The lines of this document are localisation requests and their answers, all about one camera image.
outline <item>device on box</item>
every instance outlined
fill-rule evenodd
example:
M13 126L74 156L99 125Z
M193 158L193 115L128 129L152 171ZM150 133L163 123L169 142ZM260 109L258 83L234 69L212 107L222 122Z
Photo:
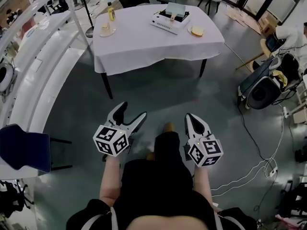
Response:
M190 21L190 12L185 11L185 5L169 3L163 11L151 17L150 24L178 34Z

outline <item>cable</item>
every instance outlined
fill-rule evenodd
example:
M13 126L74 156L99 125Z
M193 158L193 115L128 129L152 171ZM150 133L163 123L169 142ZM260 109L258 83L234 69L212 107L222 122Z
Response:
M276 101L272 102L271 105L279 105L281 102L283 102L283 101L285 101L285 100L291 99L291 98L295 95L296 91L294 91L293 95L291 95L290 97L287 98L287 96L288 96L292 91L293 91L293 90L290 90L290 92L286 95L286 97L284 97L283 99L279 99L279 100L276 100Z
M235 51L233 51L231 47L229 47L226 43L224 44L242 61L242 63L244 63L244 61L240 58L240 56Z
M295 154L295 151L294 151L294 137L293 137L293 134L292 134L292 130L291 130L290 124L291 124L291 119L289 118L288 127L289 127L291 138L292 138L292 152Z
M269 176L266 175L266 171L267 171L267 168L268 168L269 164L271 165L271 162L274 161L274 163L275 163L275 165L276 165L276 167L277 167L277 163L276 163L276 160L275 160L274 158L275 158L275 156L276 156L276 154L277 154L278 148L279 148L280 143L281 143L281 141L282 141L282 139L283 139L283 118L284 118L284 112L282 112L282 131L281 131L281 136L280 136L278 145L277 145L277 147L276 147L276 150L275 150L275 152L272 154L272 156L271 156L269 159L265 159L265 160L263 160L263 161L260 161L256 166L254 166L253 168L251 168L251 170L249 171L249 173L248 173L246 176L243 176L243 177L241 177L240 179L238 179L238 180L236 180L236 181L231 181L231 182L229 182L228 184L221 185L221 186L219 186L219 187L216 188L216 189L211 189L212 191L216 191L216 190L220 189L220 188L223 187L223 186L228 186L228 185L230 185L230 184L233 183L233 182L239 182L240 180L245 179L246 177L249 176L249 174L253 171L254 168L258 167L262 162L267 161L267 160L268 160L268 161L266 162L265 166L261 166L261 167L258 169L257 173L260 171L260 169L263 168L263 172L264 172L265 177L269 178ZM247 183L251 182L251 181L256 177L257 173L256 173L255 176L254 176L251 180L249 180L248 182L246 182L246 183L244 183L244 184L242 184L242 185L240 185L240 186L231 187L231 188L229 188L228 190L226 190L224 193L219 194L219 195L213 195L212 197L224 195L225 193L227 193L228 191L230 191L230 190L233 189L233 188L239 188L239 187L242 187L242 186L246 185Z
M230 191L230 190L233 189L233 188L239 188L239 187L242 187L242 186L246 185L247 183L249 183L249 182L251 182L252 180L255 179L256 175L258 174L258 172L259 172L262 168L264 168L264 166L260 167L260 168L258 169L258 171L256 172L255 176L254 176L253 178L251 178L248 182L246 182L246 183L244 183L244 184L242 184L242 185L240 185L240 186L231 187L231 188L229 188L228 190L226 190L225 192L223 192L222 194L212 195L212 197L222 196L222 195L224 195L225 193L227 193L228 191Z
M266 193L263 195L263 197L262 197L262 199L261 199L261 201L260 201L260 204L259 204L259 205L256 205L256 206L254 207L254 212L258 212L258 216L259 216L259 214L260 214L260 207L261 207L261 204L263 203L263 200L264 200L265 196L266 196L266 195L269 193L269 191L272 189L272 187L273 187L273 185L274 185L274 183L275 183L277 177L278 177L278 171L276 172L276 177L275 177L275 179L274 179L272 185L271 185L270 188L266 191Z
M255 139L253 138L253 136L251 135L251 133L249 132L248 128L247 128L246 125L245 125L245 119L244 119L244 116L243 116L243 114L242 114L242 112L241 112L239 106L237 106L237 108L238 108L238 110L239 110L239 112L240 112L240 114L241 114L241 118L242 118L242 121L243 121L243 126L244 126L246 132L248 133L249 137L253 140L255 146L257 147L259 156L262 158L262 160L268 161L267 159L265 159L265 158L262 157L261 151L260 151L260 148L259 148L258 144L256 143Z

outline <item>gray floor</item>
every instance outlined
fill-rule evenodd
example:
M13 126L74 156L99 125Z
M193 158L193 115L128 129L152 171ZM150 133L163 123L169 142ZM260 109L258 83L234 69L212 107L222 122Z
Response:
M197 5L199 0L177 0L178 3ZM225 42L247 60L261 51L261 36L243 27L225 15L221 4L217 14L215 7L211 18L222 32ZM50 113L45 132L52 137L68 139L72 145L52 144L52 160L55 164L73 164L73 168L45 174L37 179L35 207L39 229L65 229L67 219L84 208L91 198L97 198L104 171L102 155L97 152L92 137L108 112L118 103L127 101L125 120L129 121L143 111L148 118L136 139L130 154L121 156L126 161L143 158L152 149L155 136L167 121L174 122L181 139L184 133L184 117L193 113L203 118L211 131L220 139L224 156L210 168L211 188L217 188L246 175L261 159L257 148L246 133L236 107L236 89L247 75L244 68L235 71L241 61L226 46L222 53L207 61L204 75L198 78L201 61L163 60L150 67L110 76L114 100L110 100L89 54L84 54L65 82ZM291 107L295 99L284 102ZM270 157L281 133L281 109L269 106L264 110L242 109L246 124L260 146L263 157ZM267 179L263 172L246 186L233 189L214 198L219 207L240 207L246 214L263 220L271 218L280 200L280 190L289 179L297 178L301 166L294 161L292 139L285 120L284 135L278 150L278 178L262 203L260 213L254 212L274 178ZM293 126L294 147L300 148L306 131L304 126ZM193 162L186 162L193 173ZM241 185L247 180L233 184ZM213 194L223 193L226 186Z

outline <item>white cloth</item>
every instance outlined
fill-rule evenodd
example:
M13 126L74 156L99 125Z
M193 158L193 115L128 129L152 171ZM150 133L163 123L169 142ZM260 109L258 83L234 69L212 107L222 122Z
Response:
M285 43L273 55L290 52L299 59L299 70L301 73L307 69L307 38L303 32L288 26L277 26L276 36L278 39L286 39Z
M198 7L186 7L191 20L178 35L151 25L151 16L165 8L166 4L152 4L115 11L116 19L112 23L116 31L108 37L100 36L102 24L109 22L108 14L98 16L93 35L95 71L113 75L166 58L199 60L221 52L224 44L221 32ZM202 27L204 35L191 35L187 30L191 25Z

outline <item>table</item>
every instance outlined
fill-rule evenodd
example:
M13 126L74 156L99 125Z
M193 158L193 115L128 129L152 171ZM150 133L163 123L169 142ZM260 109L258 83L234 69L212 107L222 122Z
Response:
M248 63L250 63L250 62L256 60L257 58L259 58L259 57L261 57L261 56L263 56L263 55L265 55L267 58L269 58L269 57L271 56L272 52L271 52L271 51L268 49L268 47L266 46L266 44L265 44L265 39L264 39L264 38L260 40L260 46L261 46L262 52L261 52L260 54L258 54L257 56L255 56L254 58L250 59L249 61L245 62L245 63L242 64L241 66L237 67L236 70L239 69L239 68L241 68L241 67L243 67L243 66L245 66L246 64L248 64Z
M115 11L116 20L112 24L116 31L109 37L100 36L102 24L109 22L108 14L97 17L93 35L94 67L97 73L101 73L111 99L107 75L147 67L168 58L202 59L201 77L206 60L221 53L224 38L209 16L198 7L186 6L191 20L178 35L151 25L151 16L166 6L151 4ZM204 36L191 35L187 30L191 25L201 26Z

